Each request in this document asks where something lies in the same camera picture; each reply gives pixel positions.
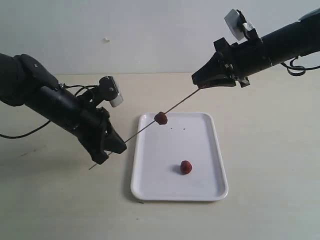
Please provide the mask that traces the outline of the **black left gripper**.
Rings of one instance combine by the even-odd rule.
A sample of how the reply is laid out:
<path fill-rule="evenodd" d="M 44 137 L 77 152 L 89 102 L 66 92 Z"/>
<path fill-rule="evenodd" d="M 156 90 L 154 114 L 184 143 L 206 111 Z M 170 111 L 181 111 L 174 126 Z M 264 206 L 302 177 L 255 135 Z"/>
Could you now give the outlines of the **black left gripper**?
<path fill-rule="evenodd" d="M 123 153 L 127 145 L 113 128 L 109 112 L 103 107 L 96 108 L 93 102 L 84 98 L 78 100 L 80 111 L 71 131 L 89 153 L 92 161 L 98 165 L 103 164 L 109 158 L 104 150 Z"/>

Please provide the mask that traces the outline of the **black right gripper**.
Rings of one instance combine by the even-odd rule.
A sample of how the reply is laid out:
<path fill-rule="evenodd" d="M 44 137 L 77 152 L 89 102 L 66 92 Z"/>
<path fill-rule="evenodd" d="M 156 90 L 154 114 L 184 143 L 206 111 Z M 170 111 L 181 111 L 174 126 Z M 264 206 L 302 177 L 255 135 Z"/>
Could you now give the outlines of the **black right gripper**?
<path fill-rule="evenodd" d="M 251 38 L 238 44 L 229 44 L 225 38 L 216 40 L 213 45 L 216 53 L 199 70 L 192 74 L 194 85 L 207 85 L 207 88 L 235 87 L 250 85 L 248 76 L 272 66 L 266 48 L 256 30 Z"/>

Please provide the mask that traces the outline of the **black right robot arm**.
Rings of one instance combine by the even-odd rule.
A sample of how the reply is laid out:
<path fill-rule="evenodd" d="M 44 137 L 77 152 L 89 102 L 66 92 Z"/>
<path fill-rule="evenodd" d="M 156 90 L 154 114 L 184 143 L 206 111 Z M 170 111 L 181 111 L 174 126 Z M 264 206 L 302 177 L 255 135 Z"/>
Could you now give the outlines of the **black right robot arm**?
<path fill-rule="evenodd" d="M 249 76 L 278 64 L 299 77 L 309 68 L 295 66 L 294 60 L 320 50 L 319 9 L 262 37 L 238 9 L 230 10 L 224 20 L 233 36 L 245 41 L 229 44 L 220 38 L 213 43 L 215 53 L 191 76 L 200 89 L 235 87 L 236 83 L 244 88 L 250 85 Z"/>

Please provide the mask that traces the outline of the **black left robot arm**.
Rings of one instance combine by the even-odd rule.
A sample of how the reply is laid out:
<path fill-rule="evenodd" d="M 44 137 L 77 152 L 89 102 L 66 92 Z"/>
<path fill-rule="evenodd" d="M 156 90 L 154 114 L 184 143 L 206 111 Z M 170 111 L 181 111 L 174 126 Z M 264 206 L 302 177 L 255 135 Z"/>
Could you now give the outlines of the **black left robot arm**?
<path fill-rule="evenodd" d="M 27 54 L 0 55 L 0 100 L 12 106 L 25 105 L 74 135 L 101 165 L 107 151 L 121 154 L 127 149 L 110 122 L 109 112 L 98 105 L 109 102 L 117 107 L 123 102 L 112 76 L 104 76 L 98 85 L 84 86 L 79 96 L 68 91 L 47 69 Z"/>

